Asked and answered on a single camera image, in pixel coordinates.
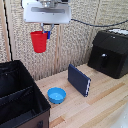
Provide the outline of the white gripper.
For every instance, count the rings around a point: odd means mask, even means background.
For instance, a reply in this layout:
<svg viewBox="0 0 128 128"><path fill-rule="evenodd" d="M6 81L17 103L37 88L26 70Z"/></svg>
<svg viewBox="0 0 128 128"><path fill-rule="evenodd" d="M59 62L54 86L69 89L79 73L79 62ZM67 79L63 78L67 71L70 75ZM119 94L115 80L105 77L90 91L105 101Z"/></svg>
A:
<svg viewBox="0 0 128 128"><path fill-rule="evenodd" d="M30 2L24 7L23 19L26 22L41 23L44 32L44 24L51 24L47 31L47 39L50 39L54 24L68 24L71 20L71 8L68 4L59 3L55 8L44 8L40 2Z"/></svg>

